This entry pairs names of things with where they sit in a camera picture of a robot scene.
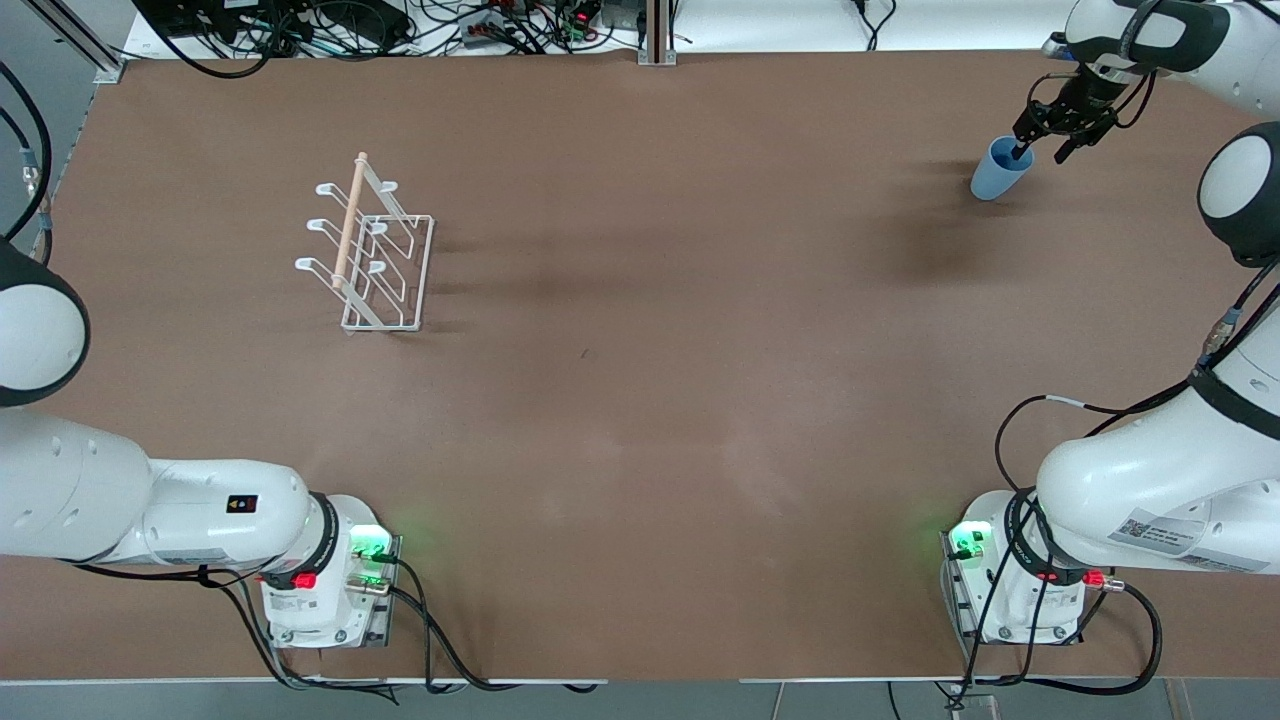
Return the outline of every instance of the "metal frame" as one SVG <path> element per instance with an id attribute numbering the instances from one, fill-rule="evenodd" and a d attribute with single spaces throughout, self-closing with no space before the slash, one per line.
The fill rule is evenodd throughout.
<path id="1" fill-rule="evenodd" d="M 672 0 L 645 0 L 644 45 L 637 51 L 641 65 L 675 67 L 676 49 L 672 46 Z"/>
<path id="2" fill-rule="evenodd" d="M 115 85 L 124 73 L 124 61 L 116 56 L 111 46 L 93 32 L 61 0 L 22 0 L 32 13 L 45 20 L 58 37 L 67 41 L 72 50 L 97 68 L 93 77 L 96 85 Z"/>

